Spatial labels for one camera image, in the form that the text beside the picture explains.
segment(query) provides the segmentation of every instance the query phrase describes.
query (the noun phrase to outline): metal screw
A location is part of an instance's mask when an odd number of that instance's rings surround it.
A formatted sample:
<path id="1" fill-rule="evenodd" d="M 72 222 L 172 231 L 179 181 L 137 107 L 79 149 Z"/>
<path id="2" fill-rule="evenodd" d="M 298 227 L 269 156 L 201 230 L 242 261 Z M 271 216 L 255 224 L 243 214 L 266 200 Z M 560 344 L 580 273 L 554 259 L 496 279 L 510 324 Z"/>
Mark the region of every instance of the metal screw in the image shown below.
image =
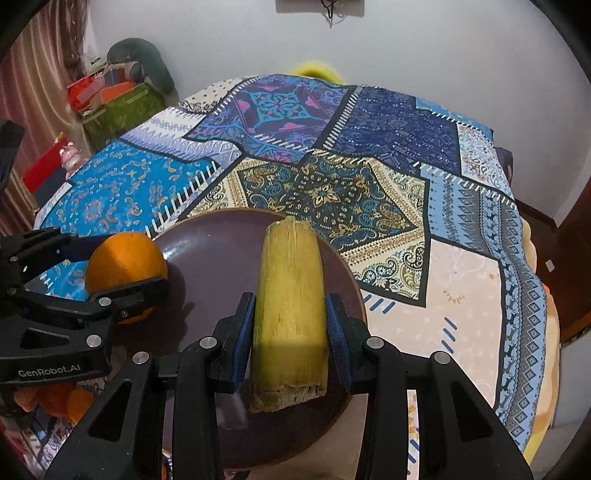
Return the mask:
<path id="1" fill-rule="evenodd" d="M 148 358 L 150 358 L 150 354 L 148 352 L 137 352 L 132 358 L 132 360 L 135 364 L 141 365 L 146 363 L 148 361 Z"/>
<path id="2" fill-rule="evenodd" d="M 86 338 L 86 344 L 91 348 L 96 348 L 103 343 L 103 340 L 98 335 L 89 335 Z"/>
<path id="3" fill-rule="evenodd" d="M 384 346 L 384 341 L 380 337 L 369 337 L 365 343 L 368 344 L 368 347 L 376 350 Z"/>
<path id="4" fill-rule="evenodd" d="M 435 355 L 433 355 L 433 358 L 435 359 L 435 361 L 438 364 L 442 364 L 442 365 L 448 364 L 449 361 L 451 360 L 451 357 L 445 352 L 435 352 Z"/>
<path id="5" fill-rule="evenodd" d="M 203 348 L 213 348 L 217 345 L 217 340 L 214 337 L 202 338 L 199 345 Z"/>

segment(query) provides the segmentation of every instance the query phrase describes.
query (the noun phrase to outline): brown plate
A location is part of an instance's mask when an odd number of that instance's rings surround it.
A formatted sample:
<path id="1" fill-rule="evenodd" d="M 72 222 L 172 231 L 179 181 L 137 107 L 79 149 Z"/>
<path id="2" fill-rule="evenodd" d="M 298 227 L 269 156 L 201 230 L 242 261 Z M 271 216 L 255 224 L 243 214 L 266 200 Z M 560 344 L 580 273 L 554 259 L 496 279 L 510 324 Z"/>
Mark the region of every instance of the brown plate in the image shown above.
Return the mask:
<path id="1" fill-rule="evenodd" d="M 211 335 L 234 314 L 244 291 L 256 293 L 265 230 L 282 216 L 267 210 L 225 209 L 178 223 L 156 240 L 168 262 L 171 293 L 149 318 L 116 328 L 115 344 L 132 355 L 182 351 Z M 351 316 L 365 320 L 357 282 L 342 257 L 319 241 L 327 293 L 339 293 Z M 216 396 L 222 465 L 251 469 L 277 463 L 308 448 L 335 422 L 348 402 L 333 365 L 324 397 L 273 413 L 248 411 L 249 381 L 234 395 Z M 173 395 L 167 401 L 164 447 L 172 444 Z"/>

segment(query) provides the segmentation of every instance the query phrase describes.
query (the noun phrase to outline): orange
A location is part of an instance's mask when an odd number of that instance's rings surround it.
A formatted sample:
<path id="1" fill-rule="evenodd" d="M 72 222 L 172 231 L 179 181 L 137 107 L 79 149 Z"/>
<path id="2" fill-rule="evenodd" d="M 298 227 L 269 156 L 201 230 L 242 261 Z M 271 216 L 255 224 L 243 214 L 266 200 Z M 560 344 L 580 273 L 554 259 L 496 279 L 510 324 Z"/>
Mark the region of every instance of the orange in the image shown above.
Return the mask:
<path id="1" fill-rule="evenodd" d="M 85 286 L 89 295 L 124 283 L 151 277 L 168 277 L 162 252 L 143 233 L 116 233 L 100 245 L 90 257 L 85 272 Z M 153 310 L 122 320 L 120 324 L 135 323 Z"/>
<path id="2" fill-rule="evenodd" d="M 76 388 L 73 383 L 58 383 L 41 387 L 37 391 L 39 406 L 53 417 L 67 416 L 67 403 L 70 392 Z"/>
<path id="3" fill-rule="evenodd" d="M 37 391 L 39 387 L 24 387 L 14 391 L 15 403 L 27 413 L 37 406 Z"/>
<path id="4" fill-rule="evenodd" d="M 77 388 L 70 392 L 67 403 L 67 412 L 68 416 L 70 417 L 70 421 L 74 425 L 81 421 L 82 417 L 90 408 L 94 400 L 95 396 L 92 393 L 87 392 L 81 388 Z"/>

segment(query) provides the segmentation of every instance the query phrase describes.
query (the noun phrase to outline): yellow object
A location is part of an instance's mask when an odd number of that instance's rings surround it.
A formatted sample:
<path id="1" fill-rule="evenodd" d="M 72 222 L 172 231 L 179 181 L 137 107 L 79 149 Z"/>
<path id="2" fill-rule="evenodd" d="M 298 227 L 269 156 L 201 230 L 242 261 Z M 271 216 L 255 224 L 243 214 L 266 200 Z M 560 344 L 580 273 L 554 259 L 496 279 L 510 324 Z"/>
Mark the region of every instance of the yellow object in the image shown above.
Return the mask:
<path id="1" fill-rule="evenodd" d="M 293 70 L 291 74 L 326 80 L 327 82 L 338 83 L 341 85 L 345 82 L 332 67 L 318 61 L 304 63 Z"/>
<path id="2" fill-rule="evenodd" d="M 251 411 L 321 397 L 328 378 L 322 259 L 307 222 L 267 227 L 255 309 Z"/>

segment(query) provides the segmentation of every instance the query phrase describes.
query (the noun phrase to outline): bed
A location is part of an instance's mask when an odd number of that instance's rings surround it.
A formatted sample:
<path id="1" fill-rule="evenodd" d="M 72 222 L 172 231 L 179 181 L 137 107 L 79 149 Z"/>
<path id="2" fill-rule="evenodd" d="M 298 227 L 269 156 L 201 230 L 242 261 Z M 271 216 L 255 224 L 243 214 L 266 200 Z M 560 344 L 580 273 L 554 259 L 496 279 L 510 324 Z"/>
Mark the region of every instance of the bed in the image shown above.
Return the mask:
<path id="1" fill-rule="evenodd" d="M 490 128 L 377 87 L 280 74 L 226 80 L 97 153 L 35 227 L 155 238 L 232 207 L 309 220 L 349 264 L 371 333 L 409 353 L 453 355 L 531 461 L 556 404 L 557 315 Z M 85 299 L 84 268 L 48 271 L 48 293 Z M 83 384 L 98 393 L 105 379 Z M 363 402 L 307 451 L 251 475 L 316 468 L 351 478 Z M 37 410 L 24 427 L 4 423 L 38 476 L 72 428 Z M 417 427 L 409 391 L 412 479 Z"/>

